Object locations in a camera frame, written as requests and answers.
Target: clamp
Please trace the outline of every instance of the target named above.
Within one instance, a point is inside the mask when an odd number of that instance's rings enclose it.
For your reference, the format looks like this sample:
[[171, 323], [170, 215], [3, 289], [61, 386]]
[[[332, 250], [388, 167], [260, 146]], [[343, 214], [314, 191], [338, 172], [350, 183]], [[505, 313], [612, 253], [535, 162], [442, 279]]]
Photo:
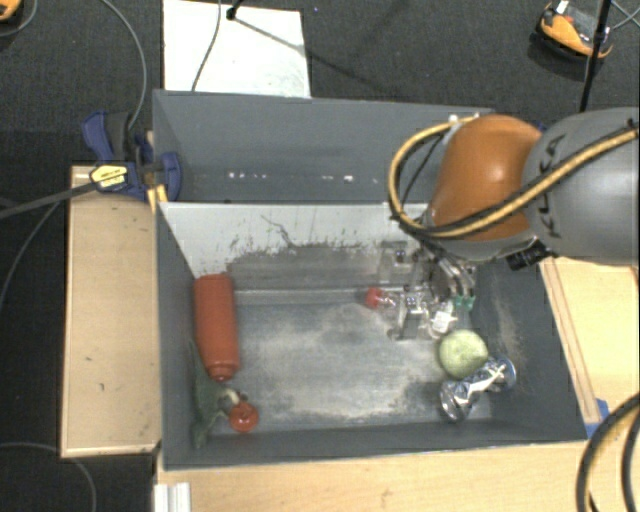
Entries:
[[146, 201], [147, 191], [163, 184], [167, 197], [175, 201], [182, 184], [182, 168], [175, 152], [160, 155], [153, 161], [153, 149], [142, 136], [136, 136], [135, 145], [127, 139], [127, 112], [107, 114], [94, 112], [82, 123], [85, 143], [98, 159], [91, 180], [99, 192], [128, 195]]

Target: blue clamp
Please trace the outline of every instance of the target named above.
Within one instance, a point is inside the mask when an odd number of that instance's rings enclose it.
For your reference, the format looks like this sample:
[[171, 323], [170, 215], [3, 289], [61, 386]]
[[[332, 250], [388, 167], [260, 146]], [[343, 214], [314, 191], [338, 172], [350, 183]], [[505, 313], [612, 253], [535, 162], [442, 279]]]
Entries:
[[127, 113], [108, 115], [106, 111], [99, 110], [82, 123], [82, 136], [89, 149], [96, 154], [98, 165], [117, 163], [127, 170], [116, 184], [97, 186], [98, 191], [124, 194], [146, 201], [149, 188], [164, 184], [168, 199], [175, 201], [182, 185], [178, 155], [174, 152], [163, 153], [160, 162], [154, 163], [151, 145], [139, 135], [135, 137], [134, 149], [128, 147], [127, 118]]

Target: red bottle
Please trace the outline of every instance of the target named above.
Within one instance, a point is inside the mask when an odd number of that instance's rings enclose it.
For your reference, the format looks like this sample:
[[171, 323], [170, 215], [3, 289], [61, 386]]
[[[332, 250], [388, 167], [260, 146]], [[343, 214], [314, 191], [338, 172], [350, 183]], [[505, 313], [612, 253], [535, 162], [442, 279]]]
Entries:
[[193, 284], [196, 344], [209, 376], [223, 382], [240, 368], [233, 283], [227, 274], [202, 276]]

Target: green ball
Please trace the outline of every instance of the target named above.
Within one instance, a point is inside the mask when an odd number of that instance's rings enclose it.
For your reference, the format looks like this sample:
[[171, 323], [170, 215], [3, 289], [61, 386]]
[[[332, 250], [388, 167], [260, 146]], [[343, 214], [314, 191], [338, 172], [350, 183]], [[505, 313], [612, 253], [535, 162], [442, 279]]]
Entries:
[[475, 332], [460, 329], [448, 334], [440, 343], [440, 363], [456, 379], [464, 379], [489, 358], [486, 343]]

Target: gray bin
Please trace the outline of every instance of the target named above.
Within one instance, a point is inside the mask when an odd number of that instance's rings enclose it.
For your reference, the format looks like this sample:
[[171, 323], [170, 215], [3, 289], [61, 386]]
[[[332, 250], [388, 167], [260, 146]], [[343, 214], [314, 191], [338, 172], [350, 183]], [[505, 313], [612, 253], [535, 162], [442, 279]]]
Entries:
[[[181, 202], [157, 215], [167, 470], [585, 439], [537, 269], [479, 269], [471, 322], [519, 381], [458, 425], [437, 413], [435, 345], [392, 342], [362, 305], [381, 242], [407, 239], [382, 203], [393, 153], [416, 130], [475, 111], [155, 93], [156, 151], [177, 151], [186, 176]], [[219, 271], [234, 279], [238, 308], [243, 367], [231, 385], [261, 423], [238, 435], [220, 421], [196, 450], [192, 285]]]

